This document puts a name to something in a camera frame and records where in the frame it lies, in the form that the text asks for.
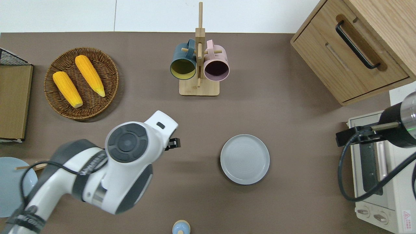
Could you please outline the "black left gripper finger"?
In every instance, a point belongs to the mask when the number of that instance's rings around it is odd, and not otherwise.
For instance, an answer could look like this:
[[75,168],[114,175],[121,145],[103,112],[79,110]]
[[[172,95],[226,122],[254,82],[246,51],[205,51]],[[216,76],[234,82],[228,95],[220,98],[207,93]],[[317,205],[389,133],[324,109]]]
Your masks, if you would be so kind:
[[181,140],[179,138],[171,138],[168,141],[165,151],[175,149],[175,148],[180,148],[180,147],[181,147]]

